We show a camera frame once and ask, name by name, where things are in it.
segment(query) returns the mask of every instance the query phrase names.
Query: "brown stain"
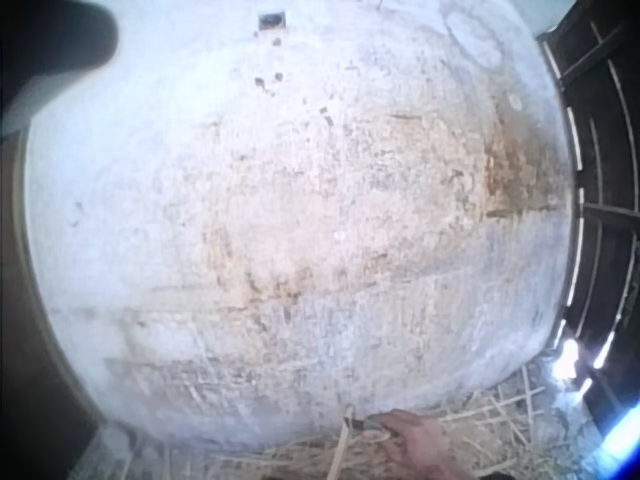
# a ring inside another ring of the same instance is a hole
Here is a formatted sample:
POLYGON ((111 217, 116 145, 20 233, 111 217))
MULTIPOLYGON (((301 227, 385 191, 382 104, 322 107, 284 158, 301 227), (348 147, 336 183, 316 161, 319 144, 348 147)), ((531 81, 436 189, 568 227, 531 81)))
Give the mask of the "brown stain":
POLYGON ((513 110, 504 94, 494 95, 496 121, 484 141, 487 218, 520 217, 528 211, 552 211, 549 197, 560 174, 539 127, 513 110))
POLYGON ((388 253, 372 253, 365 255, 363 272, 365 275, 380 275, 392 269, 388 253))

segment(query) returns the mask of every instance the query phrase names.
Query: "dark spot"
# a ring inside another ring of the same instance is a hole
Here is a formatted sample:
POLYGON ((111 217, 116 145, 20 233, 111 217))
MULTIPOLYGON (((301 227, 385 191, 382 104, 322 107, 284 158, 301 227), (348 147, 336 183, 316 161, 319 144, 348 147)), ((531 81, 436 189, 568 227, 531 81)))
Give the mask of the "dark spot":
POLYGON ((500 210, 491 210, 491 211, 487 212, 487 218, 507 218, 508 216, 512 215, 513 213, 518 213, 518 212, 513 212, 513 211, 507 210, 505 208, 502 208, 500 210))
POLYGON ((531 326, 533 328, 538 328, 540 326, 542 320, 542 312, 540 310, 536 310, 536 313, 533 315, 533 319, 531 320, 531 326))
POLYGON ((273 30, 286 26, 287 18, 284 12, 267 13, 258 17, 258 30, 273 30))
POLYGON ((262 319, 260 318, 260 315, 258 315, 257 313, 254 313, 253 315, 251 315, 251 321, 263 332, 268 331, 269 329, 267 328, 267 326, 264 324, 264 322, 262 321, 262 319))
POLYGON ((389 116, 391 118, 396 118, 398 120, 421 120, 422 119, 420 115, 403 115, 401 113, 392 113, 389 116))
POLYGON ((249 288, 251 289, 251 291, 256 295, 262 295, 262 290, 260 290, 256 285, 256 281, 253 278, 253 275, 251 274, 251 272, 245 272, 244 277, 247 280, 247 284, 249 285, 249 288))
POLYGON ((383 273, 389 265, 389 254, 379 253, 367 258, 364 262, 364 273, 383 273))

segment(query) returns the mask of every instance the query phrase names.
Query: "concrete surface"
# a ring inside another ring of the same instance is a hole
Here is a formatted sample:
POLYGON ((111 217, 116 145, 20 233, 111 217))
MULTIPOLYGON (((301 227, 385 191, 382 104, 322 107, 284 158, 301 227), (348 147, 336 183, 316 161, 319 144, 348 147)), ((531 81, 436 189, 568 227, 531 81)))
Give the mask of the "concrete surface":
POLYGON ((248 449, 542 348, 571 164, 510 3, 102 3, 120 46, 35 118, 25 202, 52 328, 109 418, 248 449))

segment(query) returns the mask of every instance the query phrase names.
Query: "finger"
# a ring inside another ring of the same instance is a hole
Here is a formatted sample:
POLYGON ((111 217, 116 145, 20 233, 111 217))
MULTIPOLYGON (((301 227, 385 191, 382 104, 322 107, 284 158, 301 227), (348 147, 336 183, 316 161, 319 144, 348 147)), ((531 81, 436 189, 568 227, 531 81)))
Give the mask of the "finger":
POLYGON ((387 440, 386 442, 382 442, 380 444, 380 448, 387 456, 389 460, 399 465, 404 463, 404 451, 401 447, 396 445, 391 440, 387 440))
POLYGON ((407 420, 400 415, 395 415, 391 412, 389 413, 381 413, 378 415, 372 415, 369 417, 374 422, 378 422, 379 424, 387 427, 389 430, 392 430, 399 435, 407 435, 411 432, 411 429, 415 428, 418 425, 413 420, 407 420))

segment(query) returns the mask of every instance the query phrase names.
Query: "wooden stick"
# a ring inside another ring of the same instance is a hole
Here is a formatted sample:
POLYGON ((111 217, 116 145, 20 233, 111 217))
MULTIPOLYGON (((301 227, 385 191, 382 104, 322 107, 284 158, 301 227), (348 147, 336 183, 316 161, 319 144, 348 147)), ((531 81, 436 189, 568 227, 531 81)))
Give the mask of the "wooden stick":
MULTIPOLYGON (((538 387, 534 390, 531 390, 529 392, 530 395, 535 395, 536 393, 540 393, 544 390, 544 387, 538 387)), ((517 402, 518 400, 524 400, 526 398, 526 395, 516 395, 515 397, 510 398, 509 400, 505 400, 504 402, 500 402, 499 405, 500 406, 505 406, 505 405, 510 405, 512 403, 517 402)), ((469 410, 467 412, 462 412, 462 413, 453 413, 451 415, 446 415, 442 418, 439 418, 439 421, 451 421, 451 420, 458 420, 460 418, 466 418, 466 417, 472 417, 473 415, 477 415, 478 413, 482 413, 482 412, 486 412, 488 410, 493 410, 495 407, 493 405, 487 405, 486 407, 481 407, 478 408, 476 410, 469 410)))
POLYGON ((493 397, 489 397, 489 400, 491 400, 491 403, 493 403, 493 406, 496 407, 496 409, 500 412, 500 414, 505 418, 505 420, 507 421, 507 423, 509 424, 513 432, 518 436, 520 440, 522 440, 522 443, 528 446, 529 442, 527 441, 525 436, 522 434, 522 432, 518 429, 518 427, 516 427, 515 424, 511 421, 511 419, 507 415, 507 412, 504 411, 504 408, 502 408, 501 405, 498 405, 498 402, 496 402, 493 397))
POLYGON ((494 457, 491 453, 487 452, 484 448, 482 448, 480 445, 478 445, 473 440, 469 440, 467 437, 462 437, 462 441, 467 442, 469 445, 475 447, 476 450, 484 453, 487 457, 489 457, 490 460, 495 460, 496 459, 496 457, 494 457))
POLYGON ((522 380, 524 380, 524 394, 527 396, 527 418, 529 419, 529 438, 533 442, 533 406, 531 404, 531 389, 529 388, 529 373, 527 365, 522 366, 522 380))
MULTIPOLYGON (((544 410, 536 410, 535 412, 532 412, 532 415, 534 417, 537 417, 538 415, 542 415, 544 413, 544 410)), ((500 423, 500 422, 504 422, 506 421, 504 419, 503 416, 499 416, 499 417, 494 417, 494 418, 487 418, 486 420, 476 420, 476 425, 477 426, 481 426, 481 425, 489 425, 492 423, 500 423)))
MULTIPOLYGON (((349 405, 347 407, 347 411, 345 413, 346 418, 353 418, 355 408, 353 405, 349 405)), ((342 457, 344 456, 344 452, 347 449, 349 444, 349 434, 351 433, 351 429, 347 426, 346 422, 342 422, 342 431, 340 432, 340 439, 338 440, 338 446, 336 447, 336 453, 333 456, 333 462, 331 462, 331 468, 329 469, 329 474, 327 475, 327 480, 337 480, 338 475, 340 474, 340 465, 342 463, 342 457)))

